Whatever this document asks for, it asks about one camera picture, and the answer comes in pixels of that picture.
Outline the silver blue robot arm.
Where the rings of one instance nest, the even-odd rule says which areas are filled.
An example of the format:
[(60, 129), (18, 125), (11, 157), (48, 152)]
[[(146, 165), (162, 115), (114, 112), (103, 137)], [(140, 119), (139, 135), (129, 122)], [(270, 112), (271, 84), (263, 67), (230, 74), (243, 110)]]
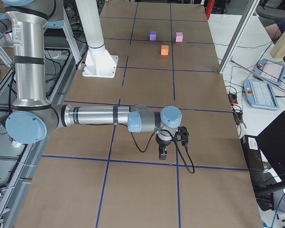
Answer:
[(44, 27), (50, 22), (64, 25), (64, 4), (61, 0), (6, 0), (4, 9), (11, 21), (15, 72), (12, 82), (17, 86), (17, 97), (5, 122), (12, 139), (33, 144), (60, 127), (124, 125), (130, 133), (151, 132), (161, 160), (166, 158), (170, 143), (187, 146), (188, 133), (181, 126), (182, 114), (174, 106), (152, 112), (143, 105), (52, 105), (46, 96)]

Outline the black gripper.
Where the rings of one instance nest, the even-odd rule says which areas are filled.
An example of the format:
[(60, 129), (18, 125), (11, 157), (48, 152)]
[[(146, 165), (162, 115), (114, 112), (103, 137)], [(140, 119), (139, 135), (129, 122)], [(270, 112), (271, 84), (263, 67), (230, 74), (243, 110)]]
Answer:
[(155, 138), (156, 142), (159, 145), (159, 159), (166, 160), (167, 157), (167, 149), (166, 147), (170, 145), (172, 138), (171, 136), (164, 135), (162, 133), (156, 134)]

